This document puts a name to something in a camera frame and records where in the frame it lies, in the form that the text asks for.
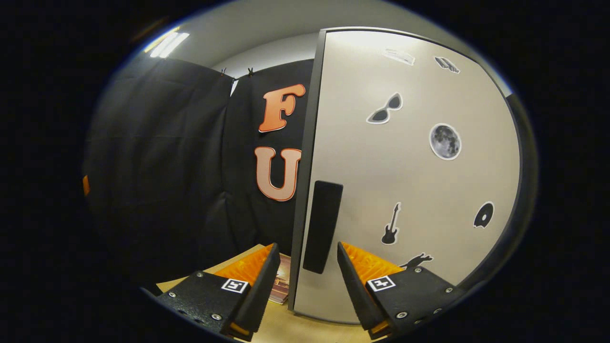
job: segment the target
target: table surface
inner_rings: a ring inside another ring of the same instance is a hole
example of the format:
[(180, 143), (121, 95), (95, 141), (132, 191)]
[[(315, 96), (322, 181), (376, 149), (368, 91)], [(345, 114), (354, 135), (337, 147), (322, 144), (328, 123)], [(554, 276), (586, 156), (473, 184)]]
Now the table surface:
[[(229, 259), (221, 264), (215, 265), (204, 272), (215, 273), (227, 265), (238, 261), (249, 254), (264, 248), (263, 245), (256, 245), (249, 250)], [(162, 292), (167, 292), (175, 285), (179, 284), (186, 276), (173, 281), (159, 283), (157, 286)], [(252, 337), (252, 343), (263, 342), (320, 342), (320, 343), (369, 343), (371, 341), (368, 333), (360, 325), (348, 325), (325, 322), (306, 316), (300, 316), (288, 310), (288, 302), (283, 305), (267, 302), (265, 314), (260, 323), (260, 328)]]

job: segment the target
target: orange object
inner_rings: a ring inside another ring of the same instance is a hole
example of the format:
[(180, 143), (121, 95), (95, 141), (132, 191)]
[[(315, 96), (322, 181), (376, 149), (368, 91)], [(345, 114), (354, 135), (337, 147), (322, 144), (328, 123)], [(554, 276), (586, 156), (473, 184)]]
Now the orange object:
[(85, 197), (89, 194), (89, 178), (87, 177), (87, 175), (85, 175), (84, 178), (82, 178), (82, 188), (85, 190)]
[(365, 250), (356, 248), (353, 245), (341, 242), (348, 256), (350, 257), (358, 278), (365, 286), (368, 280), (377, 279), (382, 276), (402, 272), (403, 269), (397, 265), (379, 258)]
[(255, 251), (241, 260), (229, 264), (225, 268), (215, 272), (214, 275), (222, 276), (223, 278), (247, 281), (250, 283), (250, 286), (253, 286), (272, 247), (273, 244), (267, 245), (263, 249)]

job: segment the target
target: orange letter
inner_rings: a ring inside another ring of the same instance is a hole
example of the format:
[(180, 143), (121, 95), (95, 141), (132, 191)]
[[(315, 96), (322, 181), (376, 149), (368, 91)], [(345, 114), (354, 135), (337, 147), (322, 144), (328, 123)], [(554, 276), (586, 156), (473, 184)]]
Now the orange letter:
[(275, 150), (266, 146), (254, 149), (256, 155), (256, 183), (267, 198), (277, 201), (290, 200), (296, 189), (296, 170), (301, 160), (301, 150), (284, 149), (280, 156), (284, 159), (284, 185), (277, 188), (271, 184), (271, 159)]
[(291, 115), (295, 110), (295, 96), (303, 96), (305, 94), (305, 86), (298, 84), (290, 87), (273, 90), (263, 96), (267, 100), (265, 105), (265, 119), (259, 126), (260, 132), (275, 131), (284, 128), (286, 121), (282, 119), (282, 111), (286, 115)]

